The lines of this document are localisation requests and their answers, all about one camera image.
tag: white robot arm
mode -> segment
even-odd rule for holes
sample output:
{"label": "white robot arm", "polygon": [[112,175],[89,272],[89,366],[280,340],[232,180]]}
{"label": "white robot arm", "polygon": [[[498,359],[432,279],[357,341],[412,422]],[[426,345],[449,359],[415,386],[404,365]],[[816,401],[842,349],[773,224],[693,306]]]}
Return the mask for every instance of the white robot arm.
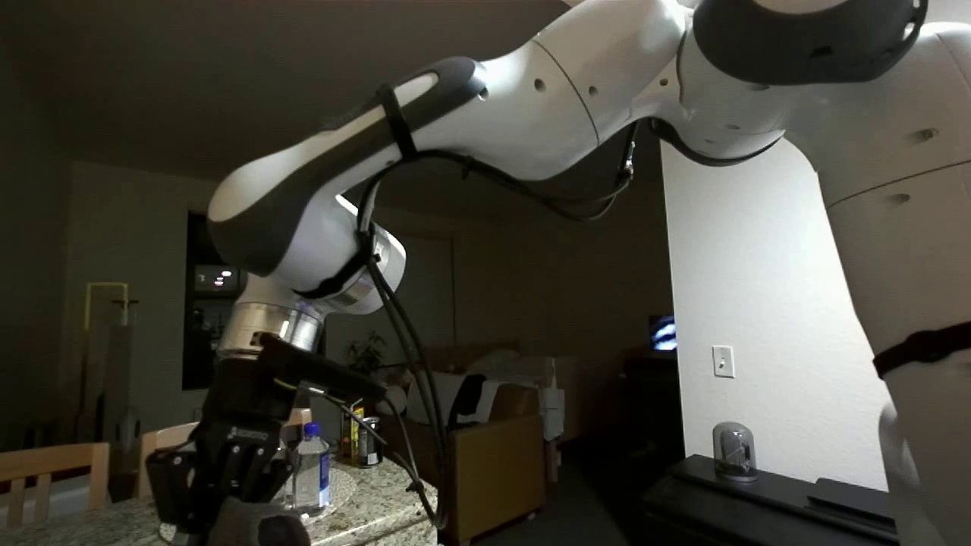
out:
{"label": "white robot arm", "polygon": [[[967,160],[971,133],[959,128],[944,151],[886,160],[886,107],[907,109],[907,122],[928,116],[913,78],[933,70],[952,90],[933,111],[971,103],[971,34],[924,34],[924,18],[927,0],[586,0],[504,56],[420,70],[347,124],[240,166],[216,192],[208,234],[225,260],[252,272],[221,341],[225,366],[257,359],[262,334],[313,349],[332,312],[382,306],[370,272],[396,288],[404,245],[370,230],[343,195],[423,154],[540,182],[634,122],[705,164],[748,160],[789,136],[816,164],[827,202]],[[886,350],[927,328],[869,334]],[[952,497],[924,506],[928,526],[971,538]]]}

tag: bottle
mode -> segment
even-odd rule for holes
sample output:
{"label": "bottle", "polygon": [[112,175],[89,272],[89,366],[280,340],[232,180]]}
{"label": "bottle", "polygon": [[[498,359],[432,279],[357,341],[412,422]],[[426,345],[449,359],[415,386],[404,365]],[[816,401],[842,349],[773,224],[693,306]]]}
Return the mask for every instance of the bottle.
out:
{"label": "bottle", "polygon": [[299,474],[293,474],[293,510],[323,510],[323,492],[329,489],[332,454],[323,438],[323,424],[307,422],[299,443]]}

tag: ceiling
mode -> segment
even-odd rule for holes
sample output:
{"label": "ceiling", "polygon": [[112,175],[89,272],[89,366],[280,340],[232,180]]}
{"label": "ceiling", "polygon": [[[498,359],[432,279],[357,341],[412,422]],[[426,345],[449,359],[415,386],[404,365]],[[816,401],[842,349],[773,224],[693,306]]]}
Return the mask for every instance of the ceiling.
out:
{"label": "ceiling", "polygon": [[[382,83],[449,54],[504,54],[565,9],[562,0],[0,0],[0,36],[74,158],[221,180],[329,128]],[[468,206],[484,202],[484,192],[468,195]]]}

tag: wooden chair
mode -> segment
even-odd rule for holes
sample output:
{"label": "wooden chair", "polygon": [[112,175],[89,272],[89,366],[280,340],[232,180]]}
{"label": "wooden chair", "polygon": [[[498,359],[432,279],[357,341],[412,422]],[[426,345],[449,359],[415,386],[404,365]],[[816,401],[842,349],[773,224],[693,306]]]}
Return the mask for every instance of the wooden chair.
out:
{"label": "wooden chair", "polygon": [[186,422],[186,424],[174,424],[174,428],[157,428],[143,434],[141,438],[141,484],[138,484],[138,497],[151,497],[151,483],[149,483],[149,471],[146,471],[146,459],[156,450],[170,450],[170,447],[183,447],[189,438],[189,434],[194,429],[197,422]]}
{"label": "wooden chair", "polygon": [[109,443],[71,443],[47,450],[0,452],[0,483],[10,483],[5,526],[25,524],[25,506],[32,497],[32,521],[49,517],[53,475],[89,471],[89,514],[109,504]]}

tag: chair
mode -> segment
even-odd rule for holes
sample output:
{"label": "chair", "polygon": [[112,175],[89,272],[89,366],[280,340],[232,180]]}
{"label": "chair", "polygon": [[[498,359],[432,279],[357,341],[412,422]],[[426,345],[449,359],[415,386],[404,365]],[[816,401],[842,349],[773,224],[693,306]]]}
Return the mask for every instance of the chair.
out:
{"label": "chair", "polygon": [[109,443],[71,443],[47,450],[0,452],[0,483],[10,483],[5,526],[25,524],[25,506],[32,497],[32,521],[49,517],[53,475],[89,471],[89,514],[109,504]]}
{"label": "chair", "polygon": [[143,434],[141,438],[141,484],[138,484],[138,497],[151,497],[151,483],[149,483],[149,471],[146,471],[146,459],[156,450],[170,450],[170,447],[183,447],[189,443],[189,434],[194,429],[197,422],[186,422],[186,424],[174,424],[174,428],[157,428]]}

